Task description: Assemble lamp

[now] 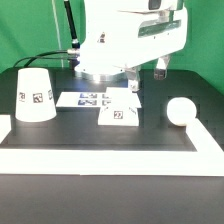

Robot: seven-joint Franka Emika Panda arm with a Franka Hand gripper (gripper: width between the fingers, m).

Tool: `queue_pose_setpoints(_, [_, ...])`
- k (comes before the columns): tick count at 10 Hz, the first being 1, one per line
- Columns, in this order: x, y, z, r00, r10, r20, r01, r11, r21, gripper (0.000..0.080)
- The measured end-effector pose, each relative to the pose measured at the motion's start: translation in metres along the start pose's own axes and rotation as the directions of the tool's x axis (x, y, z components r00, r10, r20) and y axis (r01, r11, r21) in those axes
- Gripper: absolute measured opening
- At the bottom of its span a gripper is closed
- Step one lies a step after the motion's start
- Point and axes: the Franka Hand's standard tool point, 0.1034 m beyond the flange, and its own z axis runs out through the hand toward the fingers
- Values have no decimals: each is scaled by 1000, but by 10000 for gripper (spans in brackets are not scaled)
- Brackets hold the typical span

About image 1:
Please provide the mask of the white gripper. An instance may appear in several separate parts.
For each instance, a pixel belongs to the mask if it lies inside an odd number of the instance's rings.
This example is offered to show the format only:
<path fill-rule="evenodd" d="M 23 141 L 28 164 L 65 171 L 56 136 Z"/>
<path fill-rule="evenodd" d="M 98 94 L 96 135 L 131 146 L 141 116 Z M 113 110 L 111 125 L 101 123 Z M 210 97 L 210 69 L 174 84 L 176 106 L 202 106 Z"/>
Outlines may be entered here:
<path fill-rule="evenodd" d="M 183 8 L 179 11 L 165 10 L 163 14 L 122 13 L 122 16 L 113 31 L 113 64 L 128 68 L 128 88 L 137 92 L 140 89 L 140 68 L 134 66 L 159 58 L 154 78 L 164 80 L 170 62 L 169 54 L 183 49 L 186 43 L 188 15 Z"/>

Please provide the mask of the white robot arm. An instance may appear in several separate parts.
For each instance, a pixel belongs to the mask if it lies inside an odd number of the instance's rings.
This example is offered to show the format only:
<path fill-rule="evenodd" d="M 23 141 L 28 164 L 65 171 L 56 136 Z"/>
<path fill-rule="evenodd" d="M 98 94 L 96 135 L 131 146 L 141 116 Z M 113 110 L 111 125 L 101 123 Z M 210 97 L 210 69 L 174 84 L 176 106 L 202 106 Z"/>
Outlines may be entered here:
<path fill-rule="evenodd" d="M 128 80 L 139 90 L 141 65 L 157 62 L 163 80 L 172 53 L 184 48 L 188 13 L 184 0 L 84 0 L 86 37 L 75 74 L 95 82 Z"/>

